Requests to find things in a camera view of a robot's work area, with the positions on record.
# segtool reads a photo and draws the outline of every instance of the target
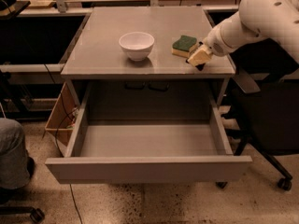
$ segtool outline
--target cable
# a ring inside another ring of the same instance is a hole
[[[46,69],[47,69],[47,71],[48,71],[48,74],[50,75],[51,80],[53,81],[54,84],[56,84],[56,82],[55,82],[55,80],[54,80],[52,74],[50,73],[49,68],[48,68],[46,65],[45,65],[45,67],[46,67]],[[58,141],[57,141],[57,135],[58,135],[58,132],[59,132],[60,127],[62,126],[62,124],[63,124],[63,122],[65,121],[66,118],[69,118],[71,121],[73,120],[73,119],[70,117],[70,115],[73,114],[75,111],[72,110],[71,112],[67,112],[67,111],[66,111],[66,108],[65,108],[65,105],[64,105],[64,96],[63,96],[62,92],[60,92],[60,97],[62,98],[62,105],[63,105],[63,108],[64,108],[65,117],[61,120],[61,122],[59,123],[59,125],[58,125],[58,127],[57,127],[57,129],[56,129],[56,132],[55,132],[55,145],[56,145],[56,147],[57,147],[57,149],[58,149],[58,151],[59,151],[59,153],[60,153],[60,156],[63,157],[64,154],[63,154],[63,152],[62,152],[62,151],[60,150],[60,148],[59,148]],[[80,214],[80,212],[79,212],[79,210],[78,210],[78,207],[77,207],[77,204],[76,204],[76,200],[75,200],[75,196],[74,196],[74,192],[73,192],[73,188],[72,188],[72,185],[71,185],[71,184],[69,185],[69,188],[70,188],[70,190],[71,190],[71,195],[72,195],[72,199],[73,199],[73,203],[74,203],[76,212],[77,212],[77,214],[78,214],[78,218],[79,218],[79,220],[80,220],[80,223],[83,224],[82,217],[81,217],[81,214]]]
[[[0,102],[0,106],[1,106],[1,110],[2,110],[2,114],[3,114],[3,117],[6,119],[7,117],[6,117],[6,113],[4,112],[4,109],[3,109],[3,107],[2,107],[2,103]]]
[[[52,76],[52,74],[50,73],[50,70],[49,70],[49,68],[45,65],[45,67],[46,67],[46,69],[47,69],[47,71],[48,71],[48,74],[49,74],[49,76],[50,76],[50,78],[51,78],[51,80],[53,81],[53,83],[54,84],[56,84],[56,82],[55,82],[55,80],[54,80],[54,78],[53,78],[53,76]]]
[[[71,185],[71,184],[69,185],[69,188],[71,189],[71,194],[72,194],[72,198],[73,198],[73,202],[74,202],[75,209],[76,209],[76,211],[77,211],[77,213],[78,213],[78,218],[80,219],[80,223],[83,224],[83,221],[82,221],[80,212],[78,211],[78,208],[77,208],[77,205],[76,205],[76,201],[75,201],[75,197],[74,197],[74,192],[73,192],[73,188],[72,188],[72,185]]]
[[[4,3],[5,4],[5,6],[7,6],[7,9],[8,9],[8,11],[9,11],[9,13],[10,14],[12,14],[12,11],[10,10],[10,7],[9,7],[9,5],[7,4],[7,2],[5,1],[5,0],[0,0],[2,3]]]

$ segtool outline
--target floor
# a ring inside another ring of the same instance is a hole
[[[46,215],[44,224],[299,223],[299,156],[279,158],[294,176],[291,191],[277,187],[280,174],[250,146],[245,153],[253,158],[253,164],[239,181],[229,183],[225,189],[213,182],[70,187],[60,185],[44,164],[46,158],[59,156],[50,136],[44,135],[46,122],[22,125],[36,172],[6,206],[40,208]],[[13,215],[0,217],[0,223],[32,222],[28,215]]]

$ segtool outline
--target cabinet top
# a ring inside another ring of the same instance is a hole
[[[171,53],[181,35],[201,41],[210,29],[201,7],[95,7],[62,75],[72,79],[231,77],[235,70],[227,57],[214,57],[199,71]],[[119,45],[122,35],[135,31],[155,38],[151,54],[142,62],[129,60]]]

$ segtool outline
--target person's knee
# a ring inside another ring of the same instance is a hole
[[[13,149],[24,142],[24,130],[13,119],[0,119],[0,153]]]

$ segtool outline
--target white bowl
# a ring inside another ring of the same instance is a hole
[[[125,34],[119,40],[123,52],[135,62],[142,61],[150,55],[154,42],[152,35],[142,32]]]

